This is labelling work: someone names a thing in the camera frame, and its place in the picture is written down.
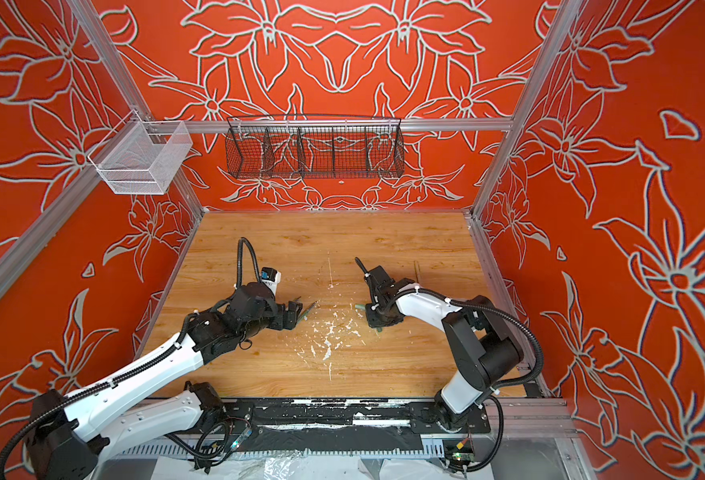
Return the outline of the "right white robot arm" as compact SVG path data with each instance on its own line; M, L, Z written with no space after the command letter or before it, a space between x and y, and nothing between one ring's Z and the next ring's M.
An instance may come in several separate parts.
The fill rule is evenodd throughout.
M368 269L360 258L355 261L370 294L368 326L389 328L412 317L445 334L457 372L434 400L434 422L444 430L463 428L472 407L542 373L545 356L535 334L489 298L452 298L408 278L394 280L381 266Z

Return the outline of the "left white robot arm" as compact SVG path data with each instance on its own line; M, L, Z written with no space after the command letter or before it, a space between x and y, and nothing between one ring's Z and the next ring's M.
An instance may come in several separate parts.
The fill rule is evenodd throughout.
M188 314L180 332L139 360L85 388L52 389L32 404L30 419L0 450L0 479L22 445L37 478L84 479L116 451L110 426L170 382L237 349L246 350L262 330L292 330L302 303L280 304L280 271L262 267L248 238L238 240L232 295Z

